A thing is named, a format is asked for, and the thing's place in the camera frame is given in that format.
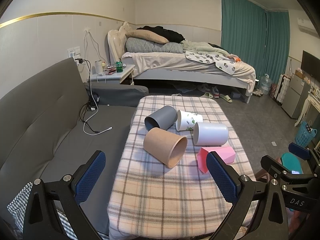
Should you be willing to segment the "plaid blanket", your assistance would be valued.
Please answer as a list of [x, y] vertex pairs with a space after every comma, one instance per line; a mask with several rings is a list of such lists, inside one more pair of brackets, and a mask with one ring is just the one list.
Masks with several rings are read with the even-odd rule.
[[168, 168], [143, 148], [147, 133], [145, 118], [169, 105], [177, 110], [199, 113], [205, 122], [228, 127], [227, 145], [235, 150], [233, 168], [253, 177], [253, 170], [238, 135], [219, 104], [211, 99], [150, 95], [136, 108], [118, 166], [107, 214], [110, 239], [137, 237], [179, 239], [214, 232], [231, 208], [209, 173], [202, 173], [190, 131], [179, 163]]

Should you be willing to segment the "white floral paper cup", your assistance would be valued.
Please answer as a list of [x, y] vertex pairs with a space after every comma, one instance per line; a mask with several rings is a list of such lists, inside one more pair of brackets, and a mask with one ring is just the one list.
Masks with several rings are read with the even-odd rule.
[[203, 122], [203, 116], [197, 113], [177, 111], [176, 130], [192, 131], [197, 122]]

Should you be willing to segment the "blue checked cloth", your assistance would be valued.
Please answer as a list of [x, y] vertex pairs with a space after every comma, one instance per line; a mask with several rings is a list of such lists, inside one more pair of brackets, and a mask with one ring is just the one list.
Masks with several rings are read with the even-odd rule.
[[24, 214], [23, 239], [70, 239], [55, 201], [62, 205], [77, 239], [101, 239], [101, 235], [75, 201], [70, 183], [63, 180], [44, 183], [41, 179], [31, 188]]

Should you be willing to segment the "green slipper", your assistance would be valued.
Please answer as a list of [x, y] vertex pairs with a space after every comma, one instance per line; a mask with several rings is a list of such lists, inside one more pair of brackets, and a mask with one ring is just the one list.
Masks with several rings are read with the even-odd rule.
[[213, 96], [213, 94], [211, 94], [209, 92], [205, 92], [201, 97], [202, 98], [212, 99], [214, 96]]
[[233, 100], [228, 95], [220, 94], [219, 97], [222, 98], [223, 100], [225, 100], [228, 103], [232, 103], [233, 102]]

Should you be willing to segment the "beige pillow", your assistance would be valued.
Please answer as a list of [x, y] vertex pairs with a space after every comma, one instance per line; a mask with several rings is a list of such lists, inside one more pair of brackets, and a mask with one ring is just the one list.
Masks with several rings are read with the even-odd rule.
[[134, 37], [134, 38], [140, 38], [151, 42], [156, 42], [159, 44], [166, 44], [169, 42], [169, 40], [163, 36], [160, 36], [154, 32], [151, 32], [149, 30], [132, 30], [126, 32], [126, 37]]

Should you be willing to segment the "brown kraft paper cup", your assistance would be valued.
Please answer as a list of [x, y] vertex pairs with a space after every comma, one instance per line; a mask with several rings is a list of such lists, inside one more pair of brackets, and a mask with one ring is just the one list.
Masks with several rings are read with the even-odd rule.
[[173, 168], [183, 157], [188, 139], [160, 128], [148, 131], [143, 148], [168, 168]]

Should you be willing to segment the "bed with white frame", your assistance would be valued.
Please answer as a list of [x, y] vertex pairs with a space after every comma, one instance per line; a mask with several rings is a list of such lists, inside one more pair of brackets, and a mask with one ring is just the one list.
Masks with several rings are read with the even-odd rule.
[[[181, 42], [183, 53], [130, 53], [125, 47], [126, 32], [132, 31], [131, 26], [124, 22], [118, 30], [108, 32], [107, 41], [112, 63], [121, 61], [134, 64], [133, 78], [141, 80], [191, 81], [224, 85], [243, 89], [242, 96], [249, 102], [255, 86], [255, 70], [249, 64], [227, 51], [212, 47], [206, 42]], [[214, 64], [203, 64], [185, 57], [186, 51], [219, 53], [235, 61], [235, 73], [229, 75]]]

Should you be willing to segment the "sneaker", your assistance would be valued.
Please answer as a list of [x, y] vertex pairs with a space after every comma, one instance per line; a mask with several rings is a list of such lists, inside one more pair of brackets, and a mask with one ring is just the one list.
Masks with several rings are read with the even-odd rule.
[[219, 90], [216, 86], [212, 88], [212, 94], [215, 99], [218, 99], [220, 97]]

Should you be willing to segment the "wall power socket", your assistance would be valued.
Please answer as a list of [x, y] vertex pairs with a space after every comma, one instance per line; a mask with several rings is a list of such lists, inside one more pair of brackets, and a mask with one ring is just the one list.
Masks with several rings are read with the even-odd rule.
[[68, 57], [73, 58], [74, 60], [77, 60], [81, 57], [81, 50], [80, 47], [74, 47], [74, 48], [69, 48], [67, 49], [67, 55]]

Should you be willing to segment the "green soda can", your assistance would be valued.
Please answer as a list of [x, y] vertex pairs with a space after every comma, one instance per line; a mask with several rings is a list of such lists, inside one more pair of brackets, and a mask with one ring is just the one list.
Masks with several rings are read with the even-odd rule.
[[116, 72], [122, 73], [123, 72], [123, 63], [121, 61], [117, 61], [115, 63]]

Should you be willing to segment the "patterned baby mat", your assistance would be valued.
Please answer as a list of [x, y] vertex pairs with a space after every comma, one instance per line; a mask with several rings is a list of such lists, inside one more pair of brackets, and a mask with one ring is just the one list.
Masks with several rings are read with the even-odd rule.
[[186, 51], [185, 57], [191, 61], [203, 64], [214, 64], [221, 71], [229, 75], [233, 75], [235, 73], [235, 61], [224, 57], [219, 53]]

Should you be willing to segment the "grey cabinet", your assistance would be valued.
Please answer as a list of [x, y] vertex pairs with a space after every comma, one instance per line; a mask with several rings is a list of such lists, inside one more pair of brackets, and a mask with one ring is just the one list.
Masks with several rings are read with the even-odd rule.
[[281, 106], [290, 118], [298, 119], [310, 88], [310, 85], [306, 81], [297, 75], [292, 76]]

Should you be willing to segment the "checked pillow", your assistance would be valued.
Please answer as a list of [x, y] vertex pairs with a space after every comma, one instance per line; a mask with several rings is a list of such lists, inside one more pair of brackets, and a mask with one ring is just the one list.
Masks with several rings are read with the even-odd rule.
[[135, 37], [127, 38], [125, 47], [130, 53], [183, 53], [181, 43], [168, 42], [160, 44]]

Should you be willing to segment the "water bottle jug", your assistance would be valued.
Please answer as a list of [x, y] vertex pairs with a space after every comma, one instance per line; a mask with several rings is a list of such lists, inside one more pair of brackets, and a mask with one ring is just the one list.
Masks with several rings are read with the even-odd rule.
[[261, 79], [260, 79], [260, 86], [259, 89], [262, 91], [263, 94], [267, 95], [270, 91], [271, 87], [271, 79], [268, 74], [265, 74]]

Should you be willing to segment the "black television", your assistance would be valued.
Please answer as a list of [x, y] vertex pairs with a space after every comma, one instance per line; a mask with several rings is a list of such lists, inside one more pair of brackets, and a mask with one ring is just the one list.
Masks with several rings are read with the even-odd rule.
[[320, 80], [320, 59], [307, 51], [303, 51], [301, 69], [315, 80]]

